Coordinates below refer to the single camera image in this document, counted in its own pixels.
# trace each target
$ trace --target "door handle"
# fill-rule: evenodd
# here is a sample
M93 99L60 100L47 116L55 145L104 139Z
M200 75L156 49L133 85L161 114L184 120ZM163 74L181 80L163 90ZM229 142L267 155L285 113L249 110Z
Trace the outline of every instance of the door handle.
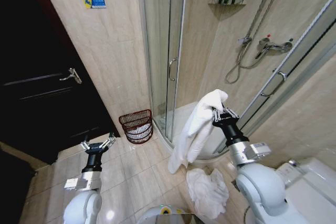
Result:
M170 79L171 81L175 81L175 78L171 78L171 77L170 77L170 70L171 70L171 68L172 68L172 64L173 64L173 62L176 61L176 60L177 60L177 58L172 59L172 60L169 62L168 77L169 77L169 79Z
M287 75L284 72L279 71L278 74L281 75L282 81L276 86L276 88L272 91L271 94L261 93L260 95L262 97L271 97L272 95L275 94L275 92L277 92L277 90L281 87L281 85L283 85L283 83L286 81Z
M75 81L78 83L78 84L82 84L82 80L80 79L79 75L77 74L76 70L74 68L69 68L69 72L70 72L70 75L65 77L65 78L60 78L59 80L60 81L65 81L65 80L68 80L70 78L74 78Z

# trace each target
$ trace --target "shower faucet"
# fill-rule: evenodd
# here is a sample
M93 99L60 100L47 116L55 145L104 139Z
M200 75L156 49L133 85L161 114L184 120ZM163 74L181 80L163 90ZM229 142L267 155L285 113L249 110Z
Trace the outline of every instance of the shower faucet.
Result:
M262 48L262 50L257 54L255 59L265 56L266 53L270 50L278 51L281 53L288 52L293 47L293 44L291 42L285 42L281 45L278 45L270 42L269 38L264 38L259 41L259 46Z

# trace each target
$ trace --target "trash bin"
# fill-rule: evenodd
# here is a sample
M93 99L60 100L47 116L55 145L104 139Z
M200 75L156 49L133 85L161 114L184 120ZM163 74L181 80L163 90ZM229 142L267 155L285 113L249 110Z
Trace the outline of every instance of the trash bin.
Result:
M152 111L142 110L119 117L125 135L132 144L143 144L153 135Z

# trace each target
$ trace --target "hanging towel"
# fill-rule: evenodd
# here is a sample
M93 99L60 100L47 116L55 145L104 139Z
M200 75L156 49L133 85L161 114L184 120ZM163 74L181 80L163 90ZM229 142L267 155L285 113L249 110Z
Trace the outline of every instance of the hanging towel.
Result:
M227 99L227 93L216 89L206 94L196 105L185 123L178 143L169 159L168 170L174 174L179 166L188 166L201 152L207 138L213 129L213 108L223 111L222 103Z
M219 170L214 169L210 175L206 175L202 169L189 170L187 183L198 215L215 219L221 212L225 213L229 191Z

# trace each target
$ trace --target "glass panel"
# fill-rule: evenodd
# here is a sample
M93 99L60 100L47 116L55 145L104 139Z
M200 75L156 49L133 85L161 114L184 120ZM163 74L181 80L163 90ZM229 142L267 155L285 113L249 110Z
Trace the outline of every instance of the glass panel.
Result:
M152 112L166 132L170 0L144 0L152 85Z
M171 71L167 83L166 137L172 141L183 0L171 0L170 8L169 64Z

